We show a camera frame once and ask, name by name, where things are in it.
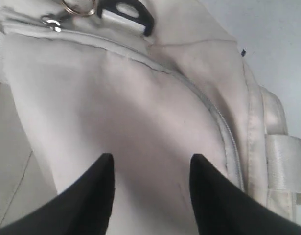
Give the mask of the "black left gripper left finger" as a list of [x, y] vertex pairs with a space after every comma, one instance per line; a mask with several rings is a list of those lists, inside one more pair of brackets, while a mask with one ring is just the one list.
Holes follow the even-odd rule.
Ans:
[[114, 159], [102, 154], [67, 190], [0, 235], [105, 235], [114, 194]]

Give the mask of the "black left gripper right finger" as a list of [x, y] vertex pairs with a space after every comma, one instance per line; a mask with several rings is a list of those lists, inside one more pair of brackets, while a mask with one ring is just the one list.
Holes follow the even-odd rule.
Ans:
[[301, 235], [301, 226], [253, 200], [201, 154], [190, 160], [189, 190], [201, 235]]

